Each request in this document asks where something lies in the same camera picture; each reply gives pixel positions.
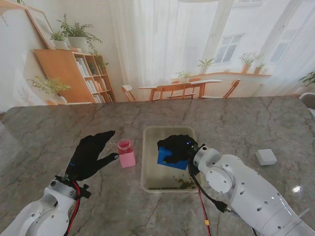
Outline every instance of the white block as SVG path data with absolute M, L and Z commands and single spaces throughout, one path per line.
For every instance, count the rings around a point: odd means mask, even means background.
M 256 152 L 256 156 L 262 166 L 273 165 L 277 161 L 271 149 L 258 150 L 258 152 Z

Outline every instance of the wire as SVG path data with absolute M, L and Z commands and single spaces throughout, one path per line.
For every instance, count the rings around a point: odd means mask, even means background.
M 254 232 L 254 235 L 257 236 L 256 230 L 252 228 L 252 231 Z
M 208 236 L 211 236 L 210 222 L 209 222 L 209 220 L 208 220 L 208 216 L 207 216 L 207 212 L 206 212 L 206 209 L 205 209 L 205 205 L 203 204 L 203 201 L 202 201 L 202 197 L 201 197 L 201 193 L 200 193 L 200 188 L 199 188 L 199 187 L 198 187 L 198 193 L 199 193 L 199 197 L 200 197 L 200 201 L 201 201 L 201 206 L 202 206 L 203 215 L 204 215 L 204 217 L 205 217 L 205 224 L 206 224 Z
M 195 182 L 195 184 L 197 185 L 197 187 L 200 188 L 200 191 L 206 196 L 206 198 L 208 198 L 215 206 L 216 208 L 221 211 L 222 213 L 224 213 L 227 209 L 227 204 L 221 201 L 217 201 L 214 200 L 213 198 L 211 198 L 206 192 L 205 190 L 203 190 L 203 188 L 200 186 L 200 183 L 197 181 L 195 175 L 191 172 L 191 162 L 188 163 L 188 171 L 190 176 L 192 177 L 193 181 Z
M 68 233 L 69 233 L 69 231 L 70 231 L 70 228 L 71 228 L 71 226 L 72 226 L 73 220 L 74 220 L 76 214 L 78 213 L 78 210 L 79 210 L 79 207 L 80 207 L 80 197 L 81 197 L 80 187 L 79 187 L 79 185 L 78 185 L 78 183 L 77 183 L 76 181 L 73 181 L 72 183 L 74 184 L 75 188 L 77 189 L 79 198 L 78 198 L 78 200 L 77 200 L 77 202 L 76 202 L 74 212 L 73 212 L 73 214 L 72 214 L 72 216 L 71 216 L 71 219 L 70 219 L 70 222 L 69 222 L 67 231 L 65 232 L 64 236 L 67 236 L 67 235 L 68 235 Z

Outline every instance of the black gloved hand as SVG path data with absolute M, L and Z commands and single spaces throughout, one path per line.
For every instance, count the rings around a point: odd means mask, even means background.
M 108 163 L 116 160 L 117 153 L 109 154 L 103 159 L 97 160 L 106 143 L 113 137 L 115 131 L 89 135 L 81 139 L 73 157 L 65 171 L 70 180 L 82 181 L 93 176 L 98 170 Z
M 166 163 L 177 163 L 179 161 L 194 158 L 198 151 L 198 143 L 189 135 L 171 135 L 157 143 L 157 148 L 164 147 L 173 154 L 164 158 Z

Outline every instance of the pink cup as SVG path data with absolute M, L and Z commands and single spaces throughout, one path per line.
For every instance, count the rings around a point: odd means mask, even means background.
M 121 139 L 118 142 L 119 160 L 123 168 L 135 166 L 136 159 L 134 157 L 133 144 L 131 140 Z

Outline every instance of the window frame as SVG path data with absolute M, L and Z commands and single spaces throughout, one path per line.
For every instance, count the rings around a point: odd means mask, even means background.
M 282 37 L 284 36 L 285 32 L 286 32 L 286 31 L 289 31 L 289 30 L 292 30 L 292 31 L 294 32 L 294 35 L 292 36 L 292 38 L 291 38 L 291 39 L 282 39 Z M 277 45 L 275 46 L 274 50 L 272 51 L 272 54 L 270 55 L 270 57 L 269 57 L 269 59 L 268 59 L 268 64 L 270 64 L 270 65 L 276 65 L 276 64 L 278 64 L 278 63 L 282 60 L 282 58 L 283 58 L 284 55 L 286 54 L 288 48 L 290 47 L 291 43 L 292 43 L 293 40 L 295 39 L 295 37 L 296 37 L 298 31 L 299 31 L 298 29 L 286 29 L 286 30 L 284 31 L 284 33 L 283 33 L 281 39 L 277 42 Z M 274 53 L 276 52 L 278 46 L 279 46 L 281 43 L 287 43 L 287 47 L 286 47 L 286 49 L 284 50 L 284 52 L 282 53 L 282 55 L 279 57 L 278 61 L 272 62 L 272 61 L 271 61 L 271 58 L 273 57 Z
M 241 37 L 240 41 L 238 41 L 237 43 L 228 43 L 228 44 L 222 45 L 223 40 L 224 40 L 225 38 L 229 38 L 229 37 L 233 37 L 233 38 L 234 38 L 234 37 L 240 36 L 240 35 L 241 35 L 242 37 Z M 214 63 L 213 63 L 213 66 L 230 64 L 231 61 L 232 61 L 232 60 L 234 59 L 234 57 L 235 57 L 235 53 L 236 53 L 236 51 L 237 51 L 237 49 L 238 49 L 238 46 L 239 46 L 241 40 L 243 39 L 244 35 L 245 35 L 245 33 L 239 33 L 239 34 L 233 34 L 233 35 L 222 36 L 221 39 L 220 39 L 220 42 L 219 42 L 219 46 L 218 46 L 217 49 L 216 49 L 216 53 L 215 53 L 215 56 L 214 56 L 214 61 L 216 60 L 216 57 L 217 57 L 218 52 L 219 52 L 219 50 L 220 50 L 221 47 L 226 47 L 226 46 L 227 46 L 227 49 L 226 49 L 225 52 L 224 52 L 224 55 L 223 55 L 223 57 L 222 57 L 222 59 L 221 59 L 221 62 L 214 62 Z M 227 50 L 228 50 L 228 47 L 229 47 L 229 46 L 232 46 L 232 45 L 236 45 L 236 48 L 235 48 L 235 50 L 234 50 L 234 52 L 233 52 L 233 54 L 232 54 L 232 56 L 231 56 L 231 59 L 230 59 L 229 61 L 222 62 L 223 59 L 224 59 L 224 57 L 225 57 L 225 55 L 226 55 L 226 52 L 227 52 Z
M 262 5 L 264 0 L 261 1 L 253 1 L 249 0 L 249 2 L 239 2 L 239 0 L 236 0 L 236 2 L 233 4 L 233 7 L 242 7 L 242 6 L 260 6 Z

